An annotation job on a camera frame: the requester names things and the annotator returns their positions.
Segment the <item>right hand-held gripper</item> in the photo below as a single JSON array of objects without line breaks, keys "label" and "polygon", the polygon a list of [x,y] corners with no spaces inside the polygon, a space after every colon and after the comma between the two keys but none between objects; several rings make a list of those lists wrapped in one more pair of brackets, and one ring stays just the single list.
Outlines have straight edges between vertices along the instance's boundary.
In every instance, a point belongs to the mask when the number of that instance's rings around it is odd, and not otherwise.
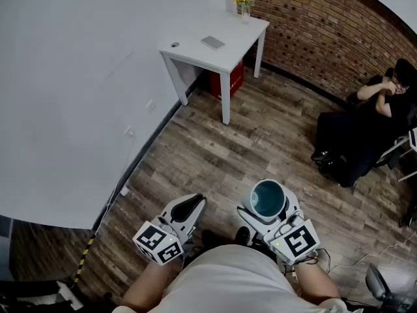
[{"label": "right hand-held gripper", "polygon": [[237,212],[282,262],[294,265],[319,246],[319,238],[311,220],[304,219],[302,211],[296,211],[300,205],[294,193],[285,193],[284,209],[288,217],[281,222],[279,218],[263,220],[243,207],[237,207]]}]

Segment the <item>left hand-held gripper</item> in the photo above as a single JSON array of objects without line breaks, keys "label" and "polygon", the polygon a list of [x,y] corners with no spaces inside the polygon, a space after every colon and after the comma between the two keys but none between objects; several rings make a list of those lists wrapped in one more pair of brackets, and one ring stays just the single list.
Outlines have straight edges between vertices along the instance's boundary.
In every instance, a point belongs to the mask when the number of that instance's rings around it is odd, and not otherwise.
[{"label": "left hand-held gripper", "polygon": [[189,230],[194,229],[205,212],[207,199],[202,194],[179,197],[166,205],[162,217],[146,221],[132,240],[139,251],[158,265],[165,265],[189,253],[193,247],[192,234],[182,231],[172,222],[188,220]]}]

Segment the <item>pale teal ribbed cup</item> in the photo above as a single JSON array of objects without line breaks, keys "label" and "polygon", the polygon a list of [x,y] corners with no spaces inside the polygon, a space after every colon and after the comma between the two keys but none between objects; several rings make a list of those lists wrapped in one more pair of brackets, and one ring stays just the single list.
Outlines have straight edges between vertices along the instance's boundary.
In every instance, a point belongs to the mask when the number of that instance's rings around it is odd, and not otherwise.
[{"label": "pale teal ribbed cup", "polygon": [[263,220],[276,218],[285,206],[282,186],[273,179],[263,179],[242,197],[242,205]]}]

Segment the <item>grey square coaster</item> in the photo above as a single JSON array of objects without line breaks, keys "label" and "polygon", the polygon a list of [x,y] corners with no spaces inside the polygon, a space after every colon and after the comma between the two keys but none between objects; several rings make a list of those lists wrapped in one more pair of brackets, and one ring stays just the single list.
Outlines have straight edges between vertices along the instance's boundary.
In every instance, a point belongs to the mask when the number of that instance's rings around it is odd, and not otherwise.
[{"label": "grey square coaster", "polygon": [[208,46],[212,50],[219,50],[220,48],[223,48],[225,46],[224,42],[212,36],[207,36],[205,38],[202,38],[201,43]]}]

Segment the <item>person's right forearm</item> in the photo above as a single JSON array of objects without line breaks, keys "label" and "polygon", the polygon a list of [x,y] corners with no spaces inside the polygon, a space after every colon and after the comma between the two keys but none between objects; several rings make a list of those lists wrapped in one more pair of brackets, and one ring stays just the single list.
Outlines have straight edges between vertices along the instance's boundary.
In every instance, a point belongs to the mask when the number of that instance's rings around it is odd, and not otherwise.
[{"label": "person's right forearm", "polygon": [[333,280],[319,265],[303,263],[294,268],[303,299],[315,305],[328,299],[340,299]]}]

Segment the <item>person's left forearm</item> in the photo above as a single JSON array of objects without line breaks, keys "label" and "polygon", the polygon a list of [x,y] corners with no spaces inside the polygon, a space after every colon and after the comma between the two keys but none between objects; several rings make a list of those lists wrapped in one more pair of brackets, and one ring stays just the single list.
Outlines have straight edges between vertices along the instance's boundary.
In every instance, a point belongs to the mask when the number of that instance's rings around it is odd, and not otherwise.
[{"label": "person's left forearm", "polygon": [[160,303],[165,289],[178,275],[181,267],[180,258],[175,258],[165,265],[151,261],[124,294],[121,305],[137,313],[149,312]]}]

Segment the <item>person's right shoe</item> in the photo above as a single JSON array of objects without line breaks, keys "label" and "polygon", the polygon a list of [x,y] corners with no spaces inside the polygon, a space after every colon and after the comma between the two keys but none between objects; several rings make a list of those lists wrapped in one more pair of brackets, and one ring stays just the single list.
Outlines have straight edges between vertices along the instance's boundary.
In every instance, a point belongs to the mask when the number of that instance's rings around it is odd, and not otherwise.
[{"label": "person's right shoe", "polygon": [[247,227],[242,226],[238,229],[235,235],[235,244],[241,245],[241,246],[248,246],[250,238],[251,238],[250,230]]}]

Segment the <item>person's shoe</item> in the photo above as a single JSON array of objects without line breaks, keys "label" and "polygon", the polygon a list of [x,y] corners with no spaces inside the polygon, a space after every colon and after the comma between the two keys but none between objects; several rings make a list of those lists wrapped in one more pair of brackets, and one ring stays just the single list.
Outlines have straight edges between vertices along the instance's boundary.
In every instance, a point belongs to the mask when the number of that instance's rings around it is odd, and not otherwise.
[{"label": "person's shoe", "polygon": [[250,230],[247,227],[242,226],[238,229],[235,235],[235,244],[241,245],[241,246],[248,246],[250,238],[251,238]]},{"label": "person's shoe", "polygon": [[201,242],[204,250],[211,250],[224,244],[224,240],[211,230],[202,231]]}]

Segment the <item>person's left shoe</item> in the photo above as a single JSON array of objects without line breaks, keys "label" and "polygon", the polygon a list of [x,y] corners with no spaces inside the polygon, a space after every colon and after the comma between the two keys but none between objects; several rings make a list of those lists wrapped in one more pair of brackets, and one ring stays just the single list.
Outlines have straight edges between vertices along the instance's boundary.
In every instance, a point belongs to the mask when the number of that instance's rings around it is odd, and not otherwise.
[{"label": "person's left shoe", "polygon": [[204,250],[211,250],[224,244],[224,240],[211,230],[202,231],[201,242]]}]

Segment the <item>person's white shirt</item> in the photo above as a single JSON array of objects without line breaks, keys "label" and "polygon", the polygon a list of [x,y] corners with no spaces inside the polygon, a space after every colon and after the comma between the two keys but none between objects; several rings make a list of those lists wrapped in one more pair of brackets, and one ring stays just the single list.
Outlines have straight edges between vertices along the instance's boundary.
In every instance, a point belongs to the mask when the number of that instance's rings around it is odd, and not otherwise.
[{"label": "person's white shirt", "polygon": [[[137,313],[119,305],[112,313]],[[240,245],[204,252],[173,279],[146,313],[350,313],[340,299],[319,305],[296,293],[264,254]]]}]

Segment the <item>red box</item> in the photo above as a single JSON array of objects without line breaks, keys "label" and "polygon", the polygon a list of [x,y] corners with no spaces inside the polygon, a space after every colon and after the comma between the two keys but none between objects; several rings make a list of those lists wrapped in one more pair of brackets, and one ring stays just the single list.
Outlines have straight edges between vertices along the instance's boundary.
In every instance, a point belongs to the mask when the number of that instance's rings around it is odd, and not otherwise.
[{"label": "red box", "polygon": [[[209,93],[218,98],[221,99],[221,85],[220,85],[220,75],[216,72],[210,72],[209,74],[209,80],[210,80],[210,88]],[[237,66],[233,69],[233,71],[230,74],[230,97],[232,97],[236,91],[240,88],[240,86],[243,84],[244,80],[244,62],[241,60]]]}]

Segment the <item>white chair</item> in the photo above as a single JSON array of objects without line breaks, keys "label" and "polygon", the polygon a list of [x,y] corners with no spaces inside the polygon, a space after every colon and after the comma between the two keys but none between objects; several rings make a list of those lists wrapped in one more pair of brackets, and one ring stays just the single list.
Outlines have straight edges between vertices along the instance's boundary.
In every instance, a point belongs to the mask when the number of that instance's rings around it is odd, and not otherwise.
[{"label": "white chair", "polygon": [[390,169],[394,169],[399,164],[399,159],[412,151],[417,153],[417,127],[397,139],[394,145],[382,154],[375,167],[387,164]]}]

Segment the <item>white square table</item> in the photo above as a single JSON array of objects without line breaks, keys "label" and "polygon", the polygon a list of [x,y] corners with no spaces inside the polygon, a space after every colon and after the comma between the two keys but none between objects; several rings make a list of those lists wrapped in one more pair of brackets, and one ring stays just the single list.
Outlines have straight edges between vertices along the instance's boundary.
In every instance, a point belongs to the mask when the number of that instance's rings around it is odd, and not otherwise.
[{"label": "white square table", "polygon": [[[266,30],[270,23],[250,17],[248,24],[243,24],[238,16],[223,10],[215,10],[200,18],[191,19],[185,27],[172,30],[161,42],[159,51],[182,105],[188,104],[187,87],[181,79],[175,61],[203,68],[220,75],[222,95],[222,122],[230,123],[230,74],[243,59],[248,50],[257,44],[257,54],[253,77],[259,77]],[[225,43],[223,48],[212,50],[201,43],[201,39],[212,36]],[[171,44],[178,42],[177,48]]]}]

